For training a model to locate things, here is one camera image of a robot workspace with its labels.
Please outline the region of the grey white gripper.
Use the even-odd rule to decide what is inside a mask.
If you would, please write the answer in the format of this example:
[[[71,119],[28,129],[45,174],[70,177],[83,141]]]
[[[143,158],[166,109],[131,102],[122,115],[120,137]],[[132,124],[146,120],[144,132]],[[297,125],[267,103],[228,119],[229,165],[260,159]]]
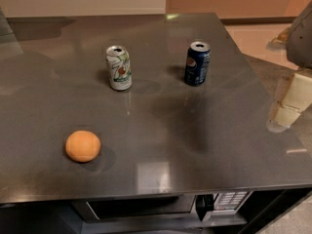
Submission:
[[[288,61],[312,68],[312,1],[296,17],[286,43]],[[312,104],[312,69],[298,69],[282,76],[269,110],[267,129],[282,133]]]

